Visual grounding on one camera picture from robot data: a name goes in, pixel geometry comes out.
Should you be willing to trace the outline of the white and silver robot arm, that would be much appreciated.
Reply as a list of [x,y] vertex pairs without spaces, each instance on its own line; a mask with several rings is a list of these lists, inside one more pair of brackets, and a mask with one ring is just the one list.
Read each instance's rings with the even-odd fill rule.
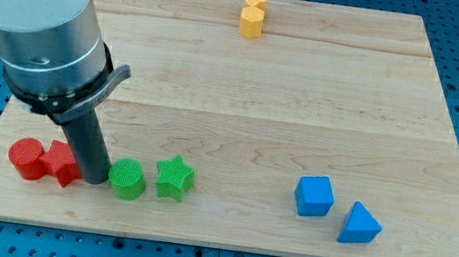
[[85,181],[107,181],[95,108],[131,73],[113,65],[93,0],[0,0],[0,59],[14,96],[63,128]]

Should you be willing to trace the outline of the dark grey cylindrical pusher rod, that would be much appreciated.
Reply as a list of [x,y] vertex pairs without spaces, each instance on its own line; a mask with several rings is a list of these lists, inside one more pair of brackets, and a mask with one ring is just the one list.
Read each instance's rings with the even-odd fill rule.
[[65,122],[63,133],[85,181],[94,185],[107,181],[111,164],[96,112]]

